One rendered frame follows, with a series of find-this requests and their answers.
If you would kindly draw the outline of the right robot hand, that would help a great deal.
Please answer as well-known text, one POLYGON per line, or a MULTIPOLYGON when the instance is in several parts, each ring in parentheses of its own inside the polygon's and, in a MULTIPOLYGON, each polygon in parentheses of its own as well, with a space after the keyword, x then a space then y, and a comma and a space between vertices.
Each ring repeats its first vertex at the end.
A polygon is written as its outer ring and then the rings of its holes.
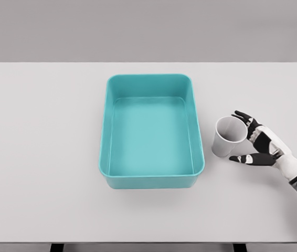
POLYGON ((247 140, 257 152, 232 155, 229 160, 252 166, 273 166, 281 156, 292 154, 290 148, 273 131, 260 124, 254 117, 238 110, 232 116, 247 126, 247 140))

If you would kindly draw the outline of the white paper cup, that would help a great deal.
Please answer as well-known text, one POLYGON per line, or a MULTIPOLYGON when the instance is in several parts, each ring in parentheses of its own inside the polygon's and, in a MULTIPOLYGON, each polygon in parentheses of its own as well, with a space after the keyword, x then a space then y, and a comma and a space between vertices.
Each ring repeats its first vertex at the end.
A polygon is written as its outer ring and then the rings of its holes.
POLYGON ((218 157, 226 157, 247 138, 247 126, 233 116, 222 117, 215 125, 215 136, 211 150, 218 157))

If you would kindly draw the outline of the teal rectangular plastic basket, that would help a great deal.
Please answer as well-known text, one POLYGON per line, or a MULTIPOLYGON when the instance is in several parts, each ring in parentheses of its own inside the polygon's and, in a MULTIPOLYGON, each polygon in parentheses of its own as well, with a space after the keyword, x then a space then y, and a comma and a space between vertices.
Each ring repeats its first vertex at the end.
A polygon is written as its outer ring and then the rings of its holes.
POLYGON ((111 188, 189 188, 204 167, 190 77, 147 73, 108 79, 99 170, 111 188))

